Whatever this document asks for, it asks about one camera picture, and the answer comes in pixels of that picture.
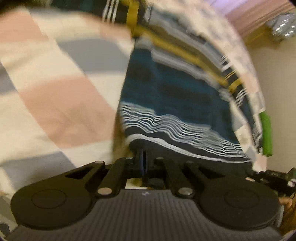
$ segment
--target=gray ribbed base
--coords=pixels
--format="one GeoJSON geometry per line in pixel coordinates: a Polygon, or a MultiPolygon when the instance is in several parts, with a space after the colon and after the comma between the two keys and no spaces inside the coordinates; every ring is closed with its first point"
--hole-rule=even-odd
{"type": "Polygon", "coordinates": [[[194,202],[170,190],[121,190],[100,199],[79,222],[57,230],[19,226],[7,241],[279,241],[272,227],[235,231],[205,218],[194,202]]]}

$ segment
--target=small logo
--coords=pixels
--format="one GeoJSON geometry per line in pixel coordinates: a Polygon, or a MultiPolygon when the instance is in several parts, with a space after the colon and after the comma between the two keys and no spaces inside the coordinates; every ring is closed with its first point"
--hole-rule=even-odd
{"type": "Polygon", "coordinates": [[[149,195],[150,194],[150,192],[142,192],[142,195],[143,196],[147,196],[147,195],[149,195]]]}

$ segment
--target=round black pad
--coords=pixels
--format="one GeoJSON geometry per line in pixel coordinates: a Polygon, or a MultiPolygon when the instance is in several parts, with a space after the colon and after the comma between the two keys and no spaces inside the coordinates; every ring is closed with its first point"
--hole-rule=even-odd
{"type": "Polygon", "coordinates": [[[279,201],[263,184],[228,176],[209,181],[200,206],[210,219],[225,227],[252,230],[271,224],[279,201]]]}
{"type": "Polygon", "coordinates": [[[32,197],[32,202],[39,208],[57,208],[66,201],[66,194],[60,190],[47,189],[37,192],[32,197]]]}
{"type": "Polygon", "coordinates": [[[47,179],[15,193],[11,210],[19,224],[54,229],[69,225],[89,211],[91,197],[80,180],[47,179]]]}

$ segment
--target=pink curtain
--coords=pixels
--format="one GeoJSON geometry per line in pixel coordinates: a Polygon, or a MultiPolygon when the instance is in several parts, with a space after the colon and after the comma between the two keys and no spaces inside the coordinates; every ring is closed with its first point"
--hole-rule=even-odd
{"type": "Polygon", "coordinates": [[[207,0],[225,15],[242,35],[252,32],[278,14],[294,9],[288,0],[207,0]]]}

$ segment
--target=screw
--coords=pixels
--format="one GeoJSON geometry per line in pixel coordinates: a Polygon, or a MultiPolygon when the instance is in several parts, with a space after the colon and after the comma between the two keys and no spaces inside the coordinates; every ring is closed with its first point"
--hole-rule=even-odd
{"type": "Polygon", "coordinates": [[[98,194],[101,194],[101,195],[109,195],[112,193],[112,189],[111,188],[100,188],[98,190],[98,194]]]}
{"type": "Polygon", "coordinates": [[[181,195],[188,196],[188,195],[191,195],[193,193],[193,190],[191,188],[184,187],[184,188],[180,188],[178,190],[178,192],[181,195]]]}

